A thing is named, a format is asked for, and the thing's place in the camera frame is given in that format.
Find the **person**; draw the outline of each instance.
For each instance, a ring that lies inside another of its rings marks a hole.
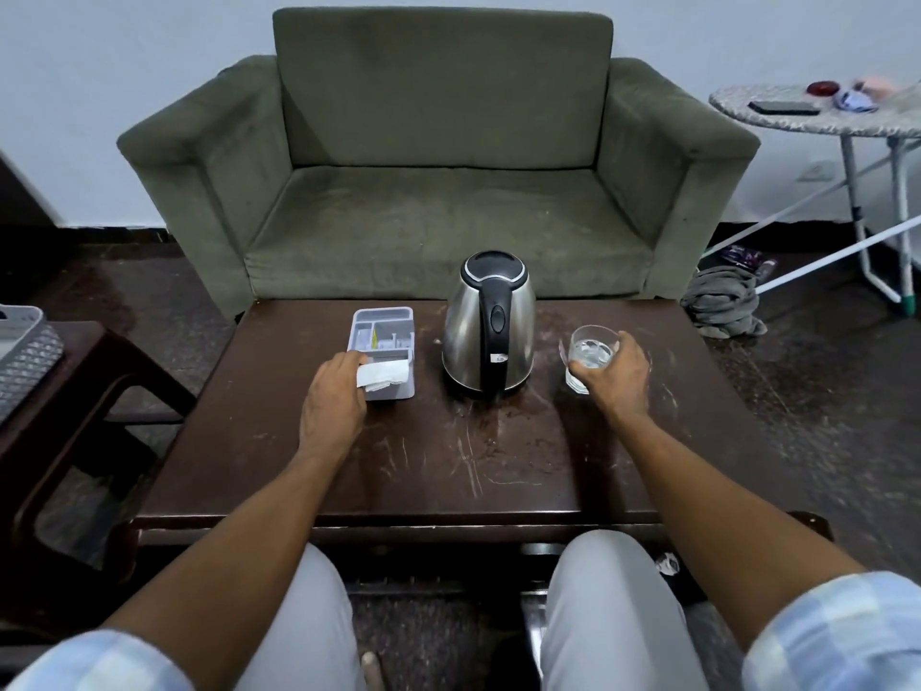
[[[921,590],[868,572],[722,476],[647,412],[649,364],[632,336],[604,369],[570,370],[637,464],[674,546],[747,655],[746,689],[921,688]],[[364,691],[351,607],[307,540],[362,427],[362,357],[324,363],[291,463],[122,605],[49,650],[12,691]],[[546,689],[707,688],[681,606],[625,534],[578,536],[561,555],[541,649]]]

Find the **light gray pants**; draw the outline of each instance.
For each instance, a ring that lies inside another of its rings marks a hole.
[[[560,557],[541,667],[547,691],[707,689],[681,606],[642,546],[612,531],[582,534]],[[366,691],[352,604],[314,546],[236,688]]]

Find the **sofa cushion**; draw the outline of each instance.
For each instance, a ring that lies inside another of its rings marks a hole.
[[[590,167],[611,20],[582,12],[281,9],[295,167]]]
[[[447,298],[463,260],[508,250],[541,298],[643,288],[650,248],[589,169],[297,169],[246,254],[258,298]]]

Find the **glass of water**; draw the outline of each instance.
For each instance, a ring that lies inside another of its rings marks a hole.
[[[569,340],[569,360],[579,361],[586,369],[603,369],[610,364],[621,345],[614,330],[600,325],[585,325],[573,332]],[[580,395],[588,395],[589,389],[569,372],[567,385]]]

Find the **kettle lid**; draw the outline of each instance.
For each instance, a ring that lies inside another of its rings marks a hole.
[[[514,254],[488,250],[467,258],[460,277],[471,288],[479,290],[487,279],[502,279],[512,288],[520,288],[528,279],[528,269]]]

